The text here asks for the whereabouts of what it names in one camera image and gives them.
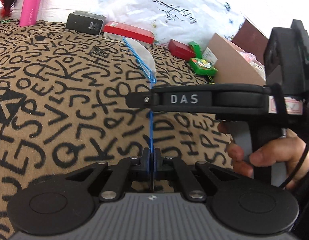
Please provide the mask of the person's right hand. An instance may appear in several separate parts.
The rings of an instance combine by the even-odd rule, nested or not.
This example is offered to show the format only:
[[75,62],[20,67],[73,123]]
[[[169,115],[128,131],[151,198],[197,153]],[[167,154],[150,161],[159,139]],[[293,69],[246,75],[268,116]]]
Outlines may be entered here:
[[[297,137],[294,132],[288,131],[286,138],[272,140],[252,153],[250,155],[252,166],[244,162],[243,149],[233,141],[227,146],[226,152],[232,159],[233,170],[241,175],[252,177],[253,166],[267,167],[277,162],[285,162],[288,176],[298,164],[305,147],[306,143],[301,138]],[[295,188],[308,172],[309,151],[301,168],[285,188],[288,190]]]

